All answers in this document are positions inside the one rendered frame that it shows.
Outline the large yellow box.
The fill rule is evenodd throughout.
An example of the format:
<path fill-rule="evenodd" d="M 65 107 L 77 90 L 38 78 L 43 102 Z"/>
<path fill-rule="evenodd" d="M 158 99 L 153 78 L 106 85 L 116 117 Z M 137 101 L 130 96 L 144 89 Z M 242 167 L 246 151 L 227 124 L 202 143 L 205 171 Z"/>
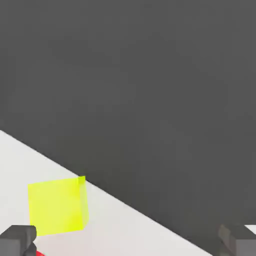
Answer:
<path fill-rule="evenodd" d="M 86 177 L 29 184 L 28 208 L 38 236 L 83 230 L 89 221 Z"/>

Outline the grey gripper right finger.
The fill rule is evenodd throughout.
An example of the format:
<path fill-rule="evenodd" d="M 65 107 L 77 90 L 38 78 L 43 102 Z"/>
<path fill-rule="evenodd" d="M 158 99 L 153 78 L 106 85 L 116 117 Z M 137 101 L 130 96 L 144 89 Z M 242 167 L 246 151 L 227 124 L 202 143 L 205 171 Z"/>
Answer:
<path fill-rule="evenodd" d="M 256 234 L 241 224 L 221 224 L 218 256 L 256 256 Z"/>

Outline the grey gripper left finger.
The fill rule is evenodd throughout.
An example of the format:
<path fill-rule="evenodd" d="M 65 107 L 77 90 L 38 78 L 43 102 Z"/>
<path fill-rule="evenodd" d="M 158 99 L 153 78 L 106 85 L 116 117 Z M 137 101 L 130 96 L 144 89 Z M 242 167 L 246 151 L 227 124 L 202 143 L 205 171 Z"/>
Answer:
<path fill-rule="evenodd" d="M 34 225 L 11 225 L 0 234 L 0 256 L 36 256 Z"/>

